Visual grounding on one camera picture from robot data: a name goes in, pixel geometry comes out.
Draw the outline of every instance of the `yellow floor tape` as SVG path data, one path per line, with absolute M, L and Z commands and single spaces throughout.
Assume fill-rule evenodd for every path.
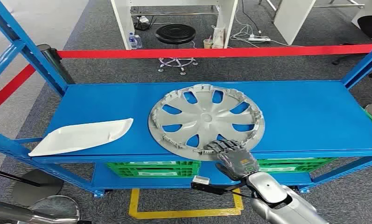
M 184 217 L 207 217 L 207 216 L 235 216 L 240 215 L 244 209 L 242 197 L 233 195 L 235 208 L 229 209 L 204 209 L 204 210 L 183 210 L 183 211 L 144 211 L 138 212 L 139 189 L 132 189 L 131 201 L 129 204 L 129 215 L 136 219 L 154 218 L 184 218 Z

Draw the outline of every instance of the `water bottle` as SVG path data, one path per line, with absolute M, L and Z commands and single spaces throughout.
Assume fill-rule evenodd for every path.
M 133 33 L 129 33 L 129 43 L 131 44 L 132 50 L 135 50 L 137 48 L 138 43 L 136 42 L 136 39 Z
M 143 48 L 142 39 L 139 35 L 135 35 L 135 40 L 136 40 L 136 48 Z

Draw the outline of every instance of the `red barrier tape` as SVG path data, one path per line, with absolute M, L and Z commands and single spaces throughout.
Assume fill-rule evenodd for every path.
M 62 50 L 62 58 L 273 57 L 369 53 L 372 44 L 283 48 Z
M 35 69 L 32 65 L 27 65 L 18 75 L 16 75 L 7 85 L 0 90 L 0 105 L 13 94 L 33 73 Z

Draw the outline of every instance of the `green plastic crate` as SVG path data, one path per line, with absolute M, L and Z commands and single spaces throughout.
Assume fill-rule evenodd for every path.
M 258 160 L 260 171 L 269 173 L 311 172 L 336 158 L 291 158 Z
M 120 177 L 191 178 L 198 175 L 201 162 L 110 162 L 106 165 Z

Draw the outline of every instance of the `white plastic tray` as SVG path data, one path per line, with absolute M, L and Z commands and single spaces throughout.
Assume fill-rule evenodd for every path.
M 60 127 L 50 132 L 29 156 L 69 153 L 100 146 L 121 138 L 133 118 Z

